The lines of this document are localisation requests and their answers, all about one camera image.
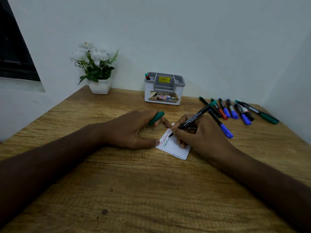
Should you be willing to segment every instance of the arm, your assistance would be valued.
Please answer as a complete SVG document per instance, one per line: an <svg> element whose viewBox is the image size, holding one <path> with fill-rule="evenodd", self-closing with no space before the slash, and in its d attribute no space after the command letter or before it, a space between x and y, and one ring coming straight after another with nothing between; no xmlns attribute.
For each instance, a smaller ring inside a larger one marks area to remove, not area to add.
<svg viewBox="0 0 311 233"><path fill-rule="evenodd" d="M139 129L156 113L150 109L132 111L105 123L87 125L61 139L1 161L0 228L57 178L102 146L130 149L157 146L160 141L137 136ZM154 126L160 122L171 127L164 117Z"/></svg>
<svg viewBox="0 0 311 233"><path fill-rule="evenodd" d="M311 232L311 188L235 148L208 116L196 120L196 134L177 129L192 115L172 127L177 142L191 145L217 168L260 194L280 214L303 232Z"/></svg>

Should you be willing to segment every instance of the yellow price label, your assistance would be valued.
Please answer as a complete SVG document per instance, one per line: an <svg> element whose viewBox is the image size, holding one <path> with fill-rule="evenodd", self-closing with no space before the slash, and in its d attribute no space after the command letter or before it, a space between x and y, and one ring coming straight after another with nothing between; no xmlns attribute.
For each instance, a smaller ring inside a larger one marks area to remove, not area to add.
<svg viewBox="0 0 311 233"><path fill-rule="evenodd" d="M170 83L170 80L171 78L169 77L159 77L159 82L161 83Z"/></svg>

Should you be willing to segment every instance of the marker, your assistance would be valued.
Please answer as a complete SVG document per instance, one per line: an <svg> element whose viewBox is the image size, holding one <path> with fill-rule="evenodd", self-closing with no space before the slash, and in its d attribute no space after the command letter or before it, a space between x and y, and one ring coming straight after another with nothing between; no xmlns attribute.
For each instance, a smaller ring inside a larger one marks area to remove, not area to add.
<svg viewBox="0 0 311 233"><path fill-rule="evenodd" d="M241 110L243 111L245 116L249 119L249 121L254 121L254 118L252 117L251 113L247 110L247 108L245 108L244 106L239 105L239 104L238 104L238 106L241 108Z"/></svg>
<svg viewBox="0 0 311 233"><path fill-rule="evenodd" d="M219 108L219 106L217 105L217 103L215 104L215 108L218 110L218 112L222 115L223 119L228 119L227 116L224 114L224 112L222 111L221 108Z"/></svg>
<svg viewBox="0 0 311 233"><path fill-rule="evenodd" d="M149 78L149 75L148 75L148 74L145 74L145 77L146 77L146 79L147 79L147 80L150 80L150 78Z"/></svg>
<svg viewBox="0 0 311 233"><path fill-rule="evenodd" d="M187 121L185 121L182 125L178 127L178 129L185 129L187 128L191 123L193 123L197 118L199 118L202 114L206 113L208 110L212 108L216 104L215 101L211 102L209 105L205 106L203 109L201 109L198 113L193 115L191 118L189 118Z"/></svg>
<svg viewBox="0 0 311 233"><path fill-rule="evenodd" d="M218 117L211 111L208 111L210 113L210 115L212 115L213 119L217 122L217 124L220 126L220 129L222 130L222 132L226 135L226 137L228 138L232 138L233 135L232 133L229 131L228 128L226 128L226 126L218 119Z"/></svg>
<svg viewBox="0 0 311 233"><path fill-rule="evenodd" d="M153 125L156 121L158 121L165 113L163 111L156 113L156 115L151 119L148 123L148 126Z"/></svg>
<svg viewBox="0 0 311 233"><path fill-rule="evenodd" d="M238 101L238 100L235 100L235 102L237 102L239 105L242 105L245 108L253 111L254 113L258 114L260 117L262 117L264 120L267 120L268 122L270 122L272 124L277 124L279 122L279 120L276 119L275 117L272 117L271 115L268 115L265 112L261 112L260 110L255 109L254 107L250 106L249 104L246 104L245 102Z"/></svg>
<svg viewBox="0 0 311 233"><path fill-rule="evenodd" d="M205 105L208 105L208 102L207 102L204 98L202 98L202 97L199 96L199 99L200 99L200 101L202 101ZM213 111L213 113L214 113L218 118L221 118L221 117L222 117L222 115L221 115L214 107L212 107L211 110Z"/></svg>
<svg viewBox="0 0 311 233"><path fill-rule="evenodd" d="M222 107L222 110L224 111L224 114L225 114L228 118L231 118L231 115L230 115L228 109L226 108L226 106L224 105L224 103L222 102L222 99L219 98L218 101L219 101L219 103L220 103L220 105L221 105L221 107Z"/></svg>
<svg viewBox="0 0 311 233"><path fill-rule="evenodd" d="M229 107L229 109L230 109L230 111L231 111L232 118L233 118L233 119L238 119L239 117L238 117L238 115L236 114L236 112L235 112L233 106L231 105L230 99L227 99L226 102L227 102L227 106Z"/></svg>
<svg viewBox="0 0 311 233"><path fill-rule="evenodd" d="M239 112L243 122L246 124L246 125L251 125L252 122L248 119L248 117L246 117L246 115L243 113L242 109L240 108L239 104L238 103L235 103L234 104L235 108L237 109L237 111Z"/></svg>

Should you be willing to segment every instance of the potted plant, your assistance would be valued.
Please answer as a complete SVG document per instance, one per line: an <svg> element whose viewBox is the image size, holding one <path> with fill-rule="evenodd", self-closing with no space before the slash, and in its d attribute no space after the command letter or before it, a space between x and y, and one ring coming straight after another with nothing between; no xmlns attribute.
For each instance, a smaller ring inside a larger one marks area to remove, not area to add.
<svg viewBox="0 0 311 233"><path fill-rule="evenodd" d="M79 50L72 52L70 60L85 74L80 77L80 82L87 79L94 94L108 94L111 88L111 70L115 69L111 64L117 60L118 52L119 50L111 58L105 49L85 42L79 44Z"/></svg>

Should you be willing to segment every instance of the hand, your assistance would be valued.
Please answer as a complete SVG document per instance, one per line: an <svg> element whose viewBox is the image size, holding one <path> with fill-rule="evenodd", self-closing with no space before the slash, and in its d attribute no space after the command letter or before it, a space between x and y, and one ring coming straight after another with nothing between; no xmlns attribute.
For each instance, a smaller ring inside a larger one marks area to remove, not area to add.
<svg viewBox="0 0 311 233"><path fill-rule="evenodd" d="M141 108L100 124L100 130L104 132L103 140L106 145L119 148L149 149L157 146L160 143L159 140L137 136L138 131L146 126L156 113L157 110ZM157 127L160 123L163 123L167 128L172 127L165 117L156 121L154 126Z"/></svg>
<svg viewBox="0 0 311 233"><path fill-rule="evenodd" d="M177 142L182 148L185 148L189 144L200 155L211 158L214 161L235 148L228 141L215 121L207 115L202 115L194 122L197 127L196 131L194 129L185 131L178 129L181 124L192 116L190 114L182 116L171 128L174 136L177 137Z"/></svg>

